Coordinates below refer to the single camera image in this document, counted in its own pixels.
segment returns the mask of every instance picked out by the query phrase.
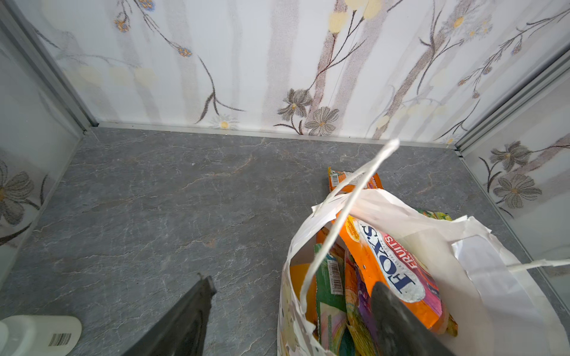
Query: colorful packaging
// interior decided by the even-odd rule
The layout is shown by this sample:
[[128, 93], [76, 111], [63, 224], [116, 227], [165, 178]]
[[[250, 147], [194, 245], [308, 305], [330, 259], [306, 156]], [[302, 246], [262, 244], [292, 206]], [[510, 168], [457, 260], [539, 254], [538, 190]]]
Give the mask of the colorful packaging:
[[[307, 274], [310, 265], [310, 263], [303, 263], [289, 267], [289, 273], [291, 274], [291, 284], [293, 285], [293, 291], [295, 292], [297, 299], [300, 299], [299, 296], [301, 294], [301, 286], [303, 285], [305, 275]], [[305, 318], [311, 323], [318, 325], [316, 295], [317, 280], [316, 277], [313, 277], [311, 286], [307, 292], [307, 312], [305, 313]], [[319, 337], [318, 331], [316, 329], [314, 336], [316, 339]]]
[[372, 340], [359, 311], [358, 266], [349, 251], [344, 254], [344, 296], [347, 301], [348, 330], [355, 343], [356, 351], [361, 356], [379, 356], [376, 345]]
[[420, 214], [423, 214], [425, 216], [427, 216], [428, 218], [433, 218], [436, 220], [447, 220], [447, 221], [453, 221], [453, 219], [448, 215], [445, 214], [444, 212], [439, 212], [439, 211], [429, 211], [429, 210], [422, 210], [422, 209], [416, 209]]
[[317, 244], [324, 243], [324, 240], [327, 238], [328, 232], [329, 231], [326, 227], [323, 227], [317, 231], [317, 237], [316, 237], [317, 238]]
[[457, 334], [459, 332], [459, 325], [457, 325], [457, 322], [455, 319], [453, 319], [451, 314], [449, 314], [449, 320], [447, 322], [447, 328], [445, 329], [445, 332], [453, 337], [457, 337]]
[[[315, 245], [315, 254], [322, 248]], [[316, 274], [319, 342], [338, 356], [354, 356], [355, 346], [347, 329], [344, 299], [344, 250], [335, 244]]]
[[439, 297], [439, 289], [411, 253], [390, 235], [352, 216], [348, 217], [340, 236], [362, 272], [369, 295], [375, 283], [382, 282], [426, 328], [436, 333], [445, 332], [449, 313]]
[[[332, 191], [337, 185], [339, 185], [340, 182], [345, 180], [347, 178], [347, 175], [349, 175], [350, 173], [351, 172], [332, 170], [329, 167], [328, 168], [328, 187], [329, 187], [330, 191]], [[362, 176], [354, 179], [352, 182], [350, 182], [349, 185], [342, 188], [341, 191], [346, 192], [346, 193], [350, 193], [356, 187], [356, 185], [360, 181], [360, 178], [362, 178]], [[376, 173], [375, 175], [372, 176], [372, 178], [370, 178], [367, 186], [365, 186], [364, 189], [384, 189], [384, 188], [382, 188], [382, 182], [380, 182], [380, 177], [378, 176], [378, 173]]]
[[377, 339], [376, 320], [372, 314], [371, 299], [370, 295], [368, 295], [368, 290], [366, 289], [366, 283], [364, 283], [361, 276], [362, 274], [357, 269], [356, 281], [358, 285], [358, 311], [360, 312], [360, 317], [362, 318], [364, 325], [366, 325], [366, 328], [375, 342], [376, 349], [378, 349], [379, 340]]

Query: orange packet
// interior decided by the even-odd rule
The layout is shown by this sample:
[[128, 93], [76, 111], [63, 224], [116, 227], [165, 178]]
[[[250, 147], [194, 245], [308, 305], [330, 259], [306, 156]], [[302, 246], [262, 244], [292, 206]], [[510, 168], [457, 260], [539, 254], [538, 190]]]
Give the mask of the orange packet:
[[[291, 284], [293, 285], [293, 291], [295, 292], [297, 299], [300, 299], [301, 286], [303, 285], [305, 275], [307, 274], [310, 265], [310, 263], [303, 263], [289, 267], [289, 273], [291, 274]], [[311, 280], [311, 286], [309, 287], [309, 291], [307, 293], [307, 312], [305, 313], [305, 318], [315, 325], [317, 325], [318, 320], [316, 298], [317, 280], [315, 276], [313, 276], [313, 279]]]
[[317, 231], [317, 244], [324, 244], [324, 239], [327, 238], [329, 231], [326, 227], [322, 227]]
[[375, 283], [382, 282], [426, 328], [438, 334], [446, 331], [449, 312], [439, 297], [435, 280], [402, 245], [350, 215], [340, 237], [360, 268], [370, 295]]
[[[333, 191], [333, 189], [337, 185], [339, 185], [340, 182], [345, 180], [347, 178], [347, 175], [349, 175], [350, 173], [351, 172], [332, 170], [329, 167], [328, 168], [328, 188], [330, 189], [330, 191]], [[351, 191], [353, 191], [354, 188], [356, 187], [356, 185], [358, 184], [360, 178], [362, 178], [362, 176], [354, 179], [352, 182], [350, 182], [350, 184], [348, 184], [344, 188], [342, 188], [341, 191], [346, 192], [346, 193], [350, 193]], [[374, 174], [372, 176], [372, 178], [370, 178], [370, 180], [368, 181], [368, 184], [364, 187], [364, 189], [384, 189], [382, 187], [382, 182], [380, 182], [380, 176], [378, 175], [378, 173]]]

